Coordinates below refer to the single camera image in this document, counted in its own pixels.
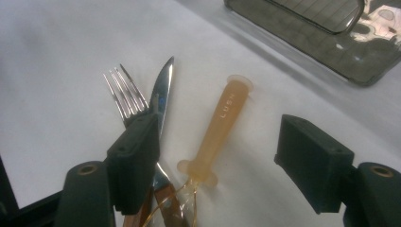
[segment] knife blade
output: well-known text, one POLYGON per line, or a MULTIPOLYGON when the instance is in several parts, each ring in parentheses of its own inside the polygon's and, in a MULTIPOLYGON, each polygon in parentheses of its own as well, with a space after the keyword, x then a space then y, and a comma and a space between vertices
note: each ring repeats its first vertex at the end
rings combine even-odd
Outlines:
MULTIPOLYGON (((159 139, 162 136, 163 126, 166 118, 166 108, 174 71, 173 69, 174 57, 171 57, 156 79, 149 102, 148 112, 158 115, 159 139)), ((157 164, 156 166, 156 173, 153 179, 153 188, 151 190, 154 191, 154 196, 158 203, 161 203, 175 192, 174 185, 170 182, 160 164, 157 164)), ((124 227, 139 227, 144 224, 151 210, 151 190, 148 192, 147 199, 145 200, 138 214, 135 216, 126 216, 124 219, 124 227)), ((187 226, 185 225, 186 222, 183 220, 181 214, 180 203, 175 197, 169 203, 168 207, 163 206, 161 211, 165 221, 165 226, 187 226)))

